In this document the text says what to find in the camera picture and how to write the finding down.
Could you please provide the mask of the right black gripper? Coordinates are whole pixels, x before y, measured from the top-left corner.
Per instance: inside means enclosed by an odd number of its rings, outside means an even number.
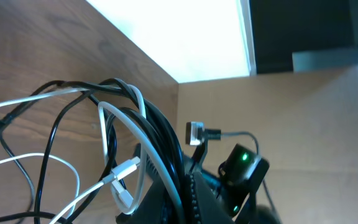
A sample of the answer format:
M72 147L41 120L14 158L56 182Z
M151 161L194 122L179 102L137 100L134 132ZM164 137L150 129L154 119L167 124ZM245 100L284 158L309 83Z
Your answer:
M192 157L184 158L180 198L185 223L268 223L269 208L256 200L268 160L245 146L235 146L214 175L201 166L207 152L206 146L198 146Z

